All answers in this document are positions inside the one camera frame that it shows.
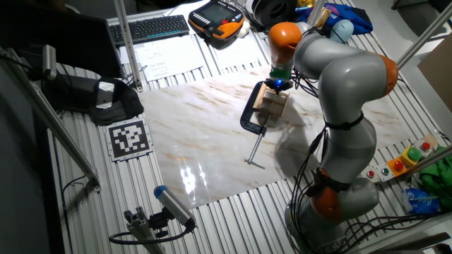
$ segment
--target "keyboard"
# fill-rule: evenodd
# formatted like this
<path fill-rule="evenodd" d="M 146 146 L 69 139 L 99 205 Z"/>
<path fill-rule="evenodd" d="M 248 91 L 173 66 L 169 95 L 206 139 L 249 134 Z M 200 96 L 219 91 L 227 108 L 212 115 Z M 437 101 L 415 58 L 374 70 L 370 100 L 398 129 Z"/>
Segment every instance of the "keyboard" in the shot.
<path fill-rule="evenodd" d="M 189 33 L 189 27 L 183 15 L 130 22 L 129 29 L 133 43 L 167 39 Z M 112 31 L 114 44 L 116 46 L 125 45 L 124 36 L 119 25 L 110 26 L 110 30 Z"/>

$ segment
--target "green button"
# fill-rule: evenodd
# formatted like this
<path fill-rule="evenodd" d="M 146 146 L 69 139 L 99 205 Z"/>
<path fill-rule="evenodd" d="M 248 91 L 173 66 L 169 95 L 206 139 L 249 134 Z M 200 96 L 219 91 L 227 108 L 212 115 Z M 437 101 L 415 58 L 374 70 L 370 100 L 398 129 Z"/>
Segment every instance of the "green button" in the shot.
<path fill-rule="evenodd" d="M 387 176 L 387 175 L 389 175 L 389 169 L 384 168 L 381 170 L 381 173 L 383 173 L 383 175 Z"/>
<path fill-rule="evenodd" d="M 408 150 L 408 157 L 412 160 L 417 161 L 421 158 L 421 152 L 417 148 L 411 147 Z"/>

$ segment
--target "marble board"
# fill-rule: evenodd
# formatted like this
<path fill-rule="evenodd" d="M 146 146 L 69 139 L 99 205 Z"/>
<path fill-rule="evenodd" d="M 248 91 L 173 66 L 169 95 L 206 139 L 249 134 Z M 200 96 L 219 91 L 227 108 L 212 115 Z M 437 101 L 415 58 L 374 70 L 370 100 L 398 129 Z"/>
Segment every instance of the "marble board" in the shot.
<path fill-rule="evenodd" d="M 311 141 L 323 128 L 317 98 L 291 89 L 284 116 L 270 121 L 254 162 L 244 162 L 257 135 L 239 123 L 245 104 L 269 67 L 142 92 L 163 183 L 188 207 L 294 176 Z M 388 98 L 364 105 L 377 133 L 377 148 L 409 138 Z M 316 168 L 311 159 L 308 169 Z"/>

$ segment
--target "table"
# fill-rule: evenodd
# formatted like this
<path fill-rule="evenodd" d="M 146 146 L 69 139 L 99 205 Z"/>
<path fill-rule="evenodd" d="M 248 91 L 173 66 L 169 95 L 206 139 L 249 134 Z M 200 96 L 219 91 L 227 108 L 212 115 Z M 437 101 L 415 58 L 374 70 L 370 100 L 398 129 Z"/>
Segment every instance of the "table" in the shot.
<path fill-rule="evenodd" d="M 352 5 L 349 1 L 337 1 L 337 3 Z M 152 18 L 159 16 L 162 12 L 164 11 L 138 14 L 131 16 L 130 21 Z M 117 24 L 117 20 L 109 20 L 109 22 Z M 268 65 L 270 58 L 266 36 L 254 32 L 251 35 L 256 47 L 259 48 L 258 61 L 241 66 L 222 67 L 212 54 L 214 49 L 194 35 L 192 39 L 203 54 L 204 67 L 162 80 L 149 80 L 148 84 L 144 85 L 144 89 L 154 90 Z M 350 46 L 383 54 L 383 49 L 370 35 L 353 36 Z M 69 68 L 69 73 L 83 77 L 97 77 L 94 73 L 79 68 Z M 384 163 L 395 157 L 413 141 L 412 139 L 420 139 L 428 133 L 436 136 L 433 131 L 436 125 L 434 119 L 409 85 L 398 83 L 389 95 L 389 99 L 396 106 L 403 122 L 409 126 L 408 133 L 412 138 L 379 150 L 371 162 L 373 165 Z M 145 157 L 124 162 L 111 162 L 105 149 L 107 146 L 105 128 L 93 125 L 89 116 L 84 114 L 68 112 L 64 114 L 62 121 L 87 156 L 88 161 L 95 165 L 102 186 L 100 193 L 87 191 L 89 190 L 85 188 L 87 181 L 82 180 L 80 181 L 82 184 L 70 186 L 65 192 L 66 203 L 69 204 L 69 231 L 73 251 L 75 253 L 145 253 L 141 246 L 110 244 L 108 236 L 126 231 L 126 221 L 122 214 L 125 210 L 134 210 L 139 205 L 143 206 L 148 215 L 161 210 L 160 203 L 152 196 L 154 187 L 162 184 L 155 154 L 150 153 Z M 61 175 L 61 184 L 64 186 L 70 180 L 82 176 L 83 173 L 52 135 L 49 141 L 56 189 L 60 190 L 58 175 Z M 292 180 L 287 179 L 194 208 L 191 212 L 198 223 L 194 234 L 165 243 L 163 246 L 168 253 L 294 253 L 290 239 L 285 233 L 283 214 L 285 205 L 290 199 L 292 187 Z M 370 213 L 345 222 L 345 225 L 367 221 L 376 216 L 403 215 L 396 196 L 405 187 L 406 183 L 399 181 L 390 181 L 379 186 L 379 205 Z M 61 196 L 57 195 L 61 211 Z M 60 220 L 66 252 L 70 253 L 69 235 L 63 216 L 60 216 Z M 397 241 L 439 223 L 441 219 L 425 222 L 409 231 L 379 232 L 370 236 L 369 240 L 360 244 L 358 248 L 365 248 L 365 252 L 376 250 L 380 245 Z M 171 222 L 168 230 L 171 236 L 182 232 L 178 222 Z"/>
<path fill-rule="evenodd" d="M 240 126 L 240 116 L 255 84 L 269 73 L 264 66 L 140 94 L 163 183 L 188 208 L 297 174 L 324 127 L 319 100 L 301 89 L 287 91 L 284 115 L 266 125 L 254 157 L 265 169 L 244 162 L 257 135 Z M 165 110 L 155 106 L 165 103 Z M 377 149 L 410 138 L 387 97 L 366 103 L 363 112 L 375 127 Z M 252 122 L 259 123 L 255 116 Z M 317 166 L 312 159 L 307 170 Z"/>

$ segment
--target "black cloth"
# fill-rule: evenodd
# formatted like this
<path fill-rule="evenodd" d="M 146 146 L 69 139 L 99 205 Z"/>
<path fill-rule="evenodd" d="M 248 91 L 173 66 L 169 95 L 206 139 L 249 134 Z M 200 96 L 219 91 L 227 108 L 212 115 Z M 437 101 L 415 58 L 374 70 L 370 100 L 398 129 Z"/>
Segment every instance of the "black cloth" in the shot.
<path fill-rule="evenodd" d="M 107 109 L 96 107 L 100 82 L 114 84 L 112 106 Z M 120 80 L 114 78 L 99 79 L 99 82 L 94 86 L 94 94 L 90 116 L 91 121 L 99 126 L 107 126 L 118 121 L 132 119 L 144 112 L 144 107 L 136 91 Z"/>

